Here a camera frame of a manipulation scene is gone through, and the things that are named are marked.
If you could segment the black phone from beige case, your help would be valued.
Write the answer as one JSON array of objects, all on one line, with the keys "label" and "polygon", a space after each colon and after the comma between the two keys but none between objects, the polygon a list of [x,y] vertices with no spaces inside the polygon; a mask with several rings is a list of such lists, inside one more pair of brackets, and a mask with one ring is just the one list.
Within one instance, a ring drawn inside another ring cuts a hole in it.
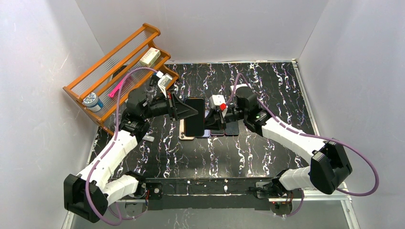
[{"label": "black phone from beige case", "polygon": [[240,131],[239,131],[238,121],[227,123],[224,133],[225,133],[226,136],[237,136],[237,135],[239,135]]}]

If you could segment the purple phone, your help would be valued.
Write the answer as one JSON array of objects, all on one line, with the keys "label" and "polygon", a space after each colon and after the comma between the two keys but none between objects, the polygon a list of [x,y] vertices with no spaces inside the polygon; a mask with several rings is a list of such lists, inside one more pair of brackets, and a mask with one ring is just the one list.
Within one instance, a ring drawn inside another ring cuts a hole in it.
[{"label": "purple phone", "polygon": [[211,136],[224,136],[225,135],[225,130],[220,129],[220,130],[211,130]]}]

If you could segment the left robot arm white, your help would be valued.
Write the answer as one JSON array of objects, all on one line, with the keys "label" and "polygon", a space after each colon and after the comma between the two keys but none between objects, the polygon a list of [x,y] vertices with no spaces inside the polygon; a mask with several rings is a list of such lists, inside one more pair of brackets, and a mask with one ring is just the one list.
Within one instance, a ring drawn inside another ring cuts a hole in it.
[{"label": "left robot arm white", "polygon": [[137,147],[150,128],[149,118],[169,115],[174,120],[197,118],[204,123],[204,103],[181,100],[176,94],[160,94],[150,101],[141,89],[128,93],[126,108],[117,121],[116,132],[105,148],[77,175],[69,174],[64,180],[64,208],[92,223],[99,220],[110,225],[104,214],[116,201],[135,194],[141,180],[136,172],[127,172],[119,179],[109,181],[123,159]]}]

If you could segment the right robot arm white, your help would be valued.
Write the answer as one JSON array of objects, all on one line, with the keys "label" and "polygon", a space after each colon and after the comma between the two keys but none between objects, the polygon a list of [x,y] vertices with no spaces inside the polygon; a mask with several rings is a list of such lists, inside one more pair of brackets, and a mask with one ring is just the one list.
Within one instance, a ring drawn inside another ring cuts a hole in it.
[{"label": "right robot arm white", "polygon": [[242,120],[245,127],[257,135],[274,140],[304,159],[307,167],[284,169],[261,192],[282,195],[299,188],[314,188],[330,195],[352,173],[345,149],[334,140],[308,136],[272,114],[248,86],[235,86],[236,105],[230,105],[223,95],[209,98],[210,111],[205,128],[225,129],[231,122]]}]

